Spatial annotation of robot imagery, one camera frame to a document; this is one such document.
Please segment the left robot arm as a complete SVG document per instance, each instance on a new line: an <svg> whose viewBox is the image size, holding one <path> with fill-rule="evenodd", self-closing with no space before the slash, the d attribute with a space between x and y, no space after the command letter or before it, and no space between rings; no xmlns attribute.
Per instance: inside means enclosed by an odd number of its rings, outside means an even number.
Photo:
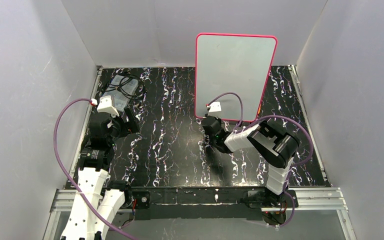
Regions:
<svg viewBox="0 0 384 240"><path fill-rule="evenodd" d="M127 121L106 112L93 115L90 121L89 144L80 152L76 193L62 240L104 240L109 230L134 239L112 224L120 208L134 206L130 184L113 180L105 185L115 155L115 141L140 130L132 109L126 107L124 113Z"/></svg>

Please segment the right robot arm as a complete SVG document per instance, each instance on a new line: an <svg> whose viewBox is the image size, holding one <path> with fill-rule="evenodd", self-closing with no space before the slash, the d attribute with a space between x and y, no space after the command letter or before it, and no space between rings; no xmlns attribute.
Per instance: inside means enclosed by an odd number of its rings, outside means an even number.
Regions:
<svg viewBox="0 0 384 240"><path fill-rule="evenodd" d="M255 149L269 164L268 178L260 194L265 204L277 205L284 196L287 176L300 141L274 120L264 120L248 129L226 131L221 119L206 116L202 127L209 144L224 154Z"/></svg>

